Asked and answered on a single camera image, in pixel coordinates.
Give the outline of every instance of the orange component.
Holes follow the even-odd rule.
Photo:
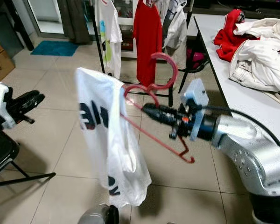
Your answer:
[[[187,117],[182,117],[182,121],[185,122],[185,123],[188,123],[188,122],[189,122],[189,118],[187,118]]]

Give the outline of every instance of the black chair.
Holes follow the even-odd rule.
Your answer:
[[[188,11],[188,13],[187,13],[187,29],[188,29],[188,26],[189,26],[189,23],[190,23],[191,16],[192,16],[192,11]],[[187,60],[186,68],[185,69],[179,69],[179,71],[183,71],[184,74],[183,74],[183,77],[182,77],[182,82],[181,82],[181,85],[179,87],[178,93],[181,93],[181,90],[182,90],[183,85],[186,81],[188,73],[200,72],[209,63],[209,60],[207,58],[205,58],[205,60],[200,62],[199,66],[197,68],[193,69],[193,66],[195,64],[195,62],[193,62],[194,54],[195,54],[195,52],[197,52],[197,49],[198,49],[200,43],[201,43],[200,34],[198,32],[198,34],[196,36],[196,39],[195,39],[195,42],[193,43],[193,48],[192,48],[190,58],[189,58],[189,60]],[[189,41],[187,41],[187,49],[189,49],[189,48],[190,48]]]
[[[19,145],[14,140],[12,140],[4,132],[0,133],[0,171],[4,169],[9,163],[12,164],[18,171],[20,171],[25,177],[20,179],[14,179],[9,181],[0,182],[0,186],[21,183],[26,181],[32,181],[42,178],[52,178],[56,173],[42,174],[36,176],[29,176],[25,171],[23,171],[18,165],[15,164],[14,159],[19,153]]]

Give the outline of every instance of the white cloth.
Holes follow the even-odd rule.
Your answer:
[[[262,90],[280,91],[280,52],[277,40],[246,40],[235,52],[231,64],[229,79],[243,86]],[[270,94],[280,102],[280,97]]]
[[[127,116],[123,83],[98,71],[76,70],[80,123],[100,184],[109,189],[110,204],[139,206],[151,183]]]
[[[235,35],[250,34],[262,41],[269,41],[274,50],[280,50],[280,19],[265,18],[253,22],[236,23]]]
[[[170,0],[155,0],[154,1],[154,4],[157,7],[158,12],[159,12],[162,26],[163,26],[163,22],[164,22],[164,19],[165,19],[165,16],[166,16],[166,13],[167,13],[167,10],[169,7],[169,2],[170,2]]]
[[[187,21],[183,12],[186,3],[185,1],[176,7],[163,44],[165,52],[173,58],[179,69],[185,69],[187,63]]]
[[[96,21],[101,34],[105,72],[120,77],[122,34],[118,13],[111,0],[96,0]]]

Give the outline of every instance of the printed logo on shirt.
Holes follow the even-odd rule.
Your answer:
[[[120,191],[117,191],[118,190],[118,186],[115,186],[115,179],[111,176],[108,176],[108,182],[109,182],[109,194],[111,196],[114,196],[114,195],[120,195]]]
[[[85,103],[80,103],[80,115],[81,115],[82,119],[86,120],[84,122],[86,129],[94,130],[96,126],[102,124],[102,121],[103,121],[102,125],[104,125],[106,128],[108,128],[108,125],[109,125],[108,111],[101,106],[100,107],[101,113],[99,113],[97,105],[95,104],[95,102],[93,100],[91,101],[91,107],[92,107],[92,111],[94,114],[94,119],[96,121],[96,124],[94,122],[94,119],[93,119],[93,116],[92,116],[92,113],[91,113],[89,107]]]
[[[112,58],[112,51],[110,47],[110,40],[106,40],[106,26],[104,21],[99,22],[99,31],[101,33],[103,60],[108,62]]]
[[[108,5],[108,0],[101,0],[101,2],[106,6]]]

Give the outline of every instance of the black curtain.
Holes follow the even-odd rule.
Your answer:
[[[64,35],[75,43],[90,41],[84,17],[84,0],[57,0]]]

